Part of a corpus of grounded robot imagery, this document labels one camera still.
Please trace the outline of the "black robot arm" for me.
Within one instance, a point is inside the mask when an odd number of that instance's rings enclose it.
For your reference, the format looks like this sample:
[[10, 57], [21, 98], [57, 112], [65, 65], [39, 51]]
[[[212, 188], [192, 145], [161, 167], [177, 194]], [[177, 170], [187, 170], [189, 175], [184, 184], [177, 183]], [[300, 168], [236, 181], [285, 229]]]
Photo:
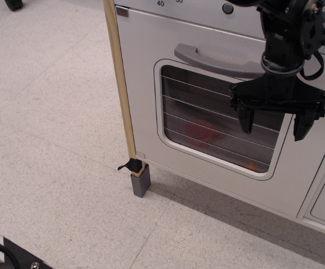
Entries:
[[325, 115], [325, 91], [301, 81], [320, 77], [321, 67], [307, 76], [305, 61], [315, 57], [324, 65], [319, 49], [325, 46], [324, 1], [233, 1], [255, 6], [261, 14], [266, 40], [261, 56], [264, 74], [230, 86], [230, 105], [242, 130], [250, 134], [256, 110], [295, 115], [293, 135], [303, 140], [314, 122]]

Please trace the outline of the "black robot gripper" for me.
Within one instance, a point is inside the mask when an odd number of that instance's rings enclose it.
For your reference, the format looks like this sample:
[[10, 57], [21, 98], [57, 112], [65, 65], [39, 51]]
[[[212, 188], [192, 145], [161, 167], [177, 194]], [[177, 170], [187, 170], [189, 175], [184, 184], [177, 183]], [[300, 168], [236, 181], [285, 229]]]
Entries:
[[255, 110], [264, 110], [296, 114], [293, 132], [295, 141], [305, 138], [317, 114], [325, 113], [325, 91], [298, 78], [298, 74], [301, 74], [307, 80], [315, 80], [323, 73], [323, 58], [319, 54], [316, 58], [321, 65], [320, 69], [306, 76], [304, 61], [283, 67], [264, 55], [261, 64], [265, 73], [261, 77], [230, 85], [230, 106], [238, 111], [243, 132], [251, 134]]

